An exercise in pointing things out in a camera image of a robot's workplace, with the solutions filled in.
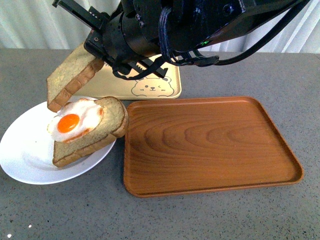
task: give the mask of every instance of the white plate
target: white plate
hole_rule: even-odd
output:
[[[27,184],[60,183],[92,169],[114,146],[115,141],[65,167],[54,166],[54,141],[47,126],[55,115],[43,102],[18,117],[5,132],[0,142],[0,165],[10,177]]]

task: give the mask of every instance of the tray rim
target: tray rim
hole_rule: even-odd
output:
[[[138,198],[156,198],[156,197],[165,197],[165,196],[176,196],[176,195],[189,195],[189,194],[204,194],[204,193],[215,193],[215,192],[223,192],[223,191],[231,191],[231,190],[246,190],[246,189],[255,189],[255,188],[267,188],[267,187],[281,187],[281,186],[289,186],[293,184],[299,183],[305,176],[305,170],[298,160],[295,153],[292,151],[291,147],[279,131],[278,127],[276,126],[275,122],[272,120],[270,115],[268,114],[267,110],[264,108],[264,106],[258,101],[256,98],[248,96],[248,95],[239,95],[239,96],[219,96],[219,97],[196,97],[196,98],[179,98],[179,99],[157,99],[157,100],[146,100],[146,101],[135,101],[129,104],[127,107],[128,114],[130,111],[134,110],[135,108],[140,107],[141,104],[145,106],[148,106],[149,104],[161,104],[163,102],[166,106],[168,105],[176,105],[176,103],[181,104],[181,102],[187,102],[188,104],[192,104],[192,101],[203,101],[208,100],[209,101],[220,101],[220,102],[234,102],[236,99],[246,99],[247,102],[254,103],[258,108],[261,108],[263,111],[263,114],[267,116],[267,120],[271,122],[272,126],[274,127],[274,130],[277,132],[279,138],[283,143],[285,144],[285,147],[289,151],[289,153],[292,155],[292,158],[294,159],[294,164],[297,165],[297,169],[299,169],[300,175],[295,180],[288,180],[288,181],[281,181],[281,182],[266,182],[266,183],[253,183],[253,184],[245,184],[245,185],[235,185],[235,186],[222,186],[222,187],[211,187],[211,188],[203,188],[203,189],[194,189],[194,190],[181,190],[181,191],[167,191],[167,192],[156,192],[156,193],[137,193],[134,191],[134,189],[131,187],[131,182],[129,181],[130,176],[128,174],[128,164],[126,162],[128,161],[128,138],[130,136],[129,132],[125,134],[125,147],[124,147],[124,163],[123,163],[123,183],[126,188],[126,190],[132,194],[135,197]]]

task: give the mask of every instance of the wooden tray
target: wooden tray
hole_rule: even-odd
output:
[[[124,184],[141,198],[294,184],[303,168],[251,97],[128,107]]]

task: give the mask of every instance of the white curtain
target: white curtain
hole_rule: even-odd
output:
[[[90,29],[53,0],[0,0],[0,48],[74,49]],[[111,14],[119,0],[76,0],[85,9],[94,6]],[[243,52],[263,37],[284,14],[252,33],[204,47],[206,51]],[[260,52],[320,53],[320,0],[312,0]]]

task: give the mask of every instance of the beige tray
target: beige tray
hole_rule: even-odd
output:
[[[75,95],[92,98],[113,96],[122,100],[175,99],[181,94],[179,68],[169,63],[163,64],[162,68],[168,68],[165,78],[151,74],[141,80],[123,80],[115,77],[111,67],[105,65]],[[129,76],[135,75],[137,72],[132,70]]]

